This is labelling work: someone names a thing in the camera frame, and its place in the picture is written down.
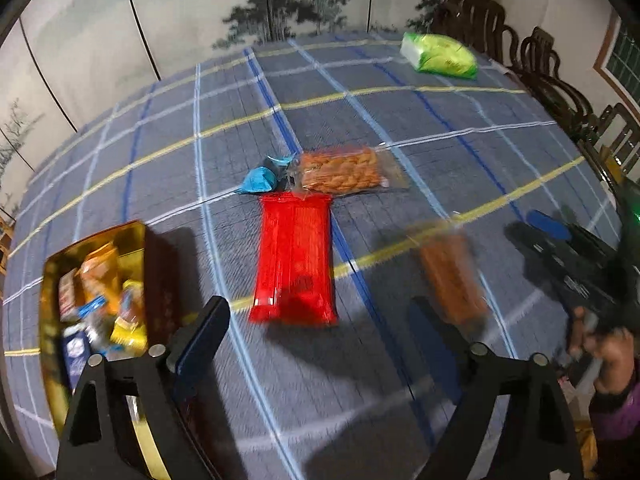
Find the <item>person right hand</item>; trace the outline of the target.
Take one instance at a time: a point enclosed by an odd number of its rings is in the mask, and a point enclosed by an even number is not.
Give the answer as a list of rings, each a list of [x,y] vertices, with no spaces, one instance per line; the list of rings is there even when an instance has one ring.
[[[634,335],[626,327],[617,327],[602,335],[586,329],[584,307],[573,310],[572,326],[568,337],[568,353],[577,356],[585,351],[602,361],[594,388],[603,394],[620,394],[634,376]]]

